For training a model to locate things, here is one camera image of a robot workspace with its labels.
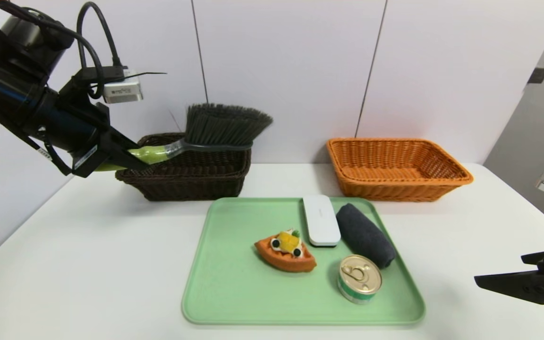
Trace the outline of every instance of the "rolled towel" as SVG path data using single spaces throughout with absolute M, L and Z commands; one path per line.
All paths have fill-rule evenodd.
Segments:
M 337 224 L 341 238 L 355 254 L 362 255 L 383 269 L 396 258 L 396 249 L 375 223 L 348 203 L 339 209 Z

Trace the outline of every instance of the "orange wicker basket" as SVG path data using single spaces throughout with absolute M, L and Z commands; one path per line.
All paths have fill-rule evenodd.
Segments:
M 334 138 L 326 147 L 345 196 L 432 202 L 473 181 L 459 162 L 429 140 Z

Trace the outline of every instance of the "panel seam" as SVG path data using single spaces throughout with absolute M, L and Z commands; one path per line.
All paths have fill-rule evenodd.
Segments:
M 194 0 L 190 0 L 190 4 L 192 5 L 192 18 L 195 22 L 195 33 L 196 33 L 196 45 L 198 46 L 198 57 L 201 61 L 201 75 L 203 75 L 203 87 L 205 88 L 205 101 L 209 103 L 209 95 L 207 94 L 207 82 L 205 81 L 205 67 L 203 66 L 203 54 L 201 52 L 201 41 L 198 37 L 198 28 L 196 25 L 196 11 L 195 11 L 195 2 Z
M 387 2 L 388 0 L 386 0 L 383 6 L 382 21 L 379 24 L 379 32 L 377 33 L 377 41 L 375 42 L 375 50 L 373 51 L 373 59 L 371 60 L 371 68 L 369 69 L 369 78 L 367 78 L 366 80 L 365 95 L 363 95 L 362 97 L 362 105 L 360 105 L 360 115 L 358 115 L 358 124 L 356 124 L 356 133 L 354 134 L 354 138 L 356 138 L 358 135 L 358 129 L 360 129 L 360 121 L 362 119 L 362 111 L 365 109 L 366 94 L 369 91 L 369 83 L 371 82 L 371 74 L 373 73 L 373 65 L 375 65 L 375 57 L 377 56 L 377 48 L 379 47 L 379 41 L 382 36 L 383 22 L 385 20 Z

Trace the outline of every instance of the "toy pizza slice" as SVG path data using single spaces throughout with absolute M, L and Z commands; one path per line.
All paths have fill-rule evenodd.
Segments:
M 255 243 L 255 248 L 266 262 L 286 272 L 311 272 L 316 260 L 302 243 L 299 232 L 281 231 L 278 235 Z

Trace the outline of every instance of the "brush bristles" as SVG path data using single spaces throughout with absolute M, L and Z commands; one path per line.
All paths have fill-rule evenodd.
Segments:
M 247 145 L 272 124 L 272 117 L 252 108 L 198 104 L 188 108 L 186 142 L 201 145 Z

